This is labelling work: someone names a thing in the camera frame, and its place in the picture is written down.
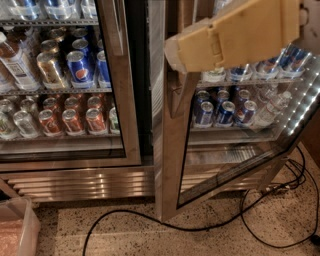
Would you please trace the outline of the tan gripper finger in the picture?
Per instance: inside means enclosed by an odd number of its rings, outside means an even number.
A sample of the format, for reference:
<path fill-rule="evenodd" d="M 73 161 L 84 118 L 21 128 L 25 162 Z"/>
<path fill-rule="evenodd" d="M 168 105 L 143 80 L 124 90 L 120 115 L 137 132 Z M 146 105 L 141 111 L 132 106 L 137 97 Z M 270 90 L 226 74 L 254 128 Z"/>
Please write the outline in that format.
<path fill-rule="evenodd" d="M 178 72 L 227 69 L 262 61 L 277 56 L 299 38 L 299 0 L 260 0 L 243 25 L 180 33 L 167 39 L 164 46 L 169 65 Z"/>
<path fill-rule="evenodd" d="M 225 27 L 235 27 L 243 25 L 247 20 L 247 15 L 260 0 L 233 0 L 230 4 L 222 8 L 214 17 L 203 18 L 202 20 L 184 28 L 180 35 L 187 35 L 202 28 L 213 28 L 218 31 Z"/>

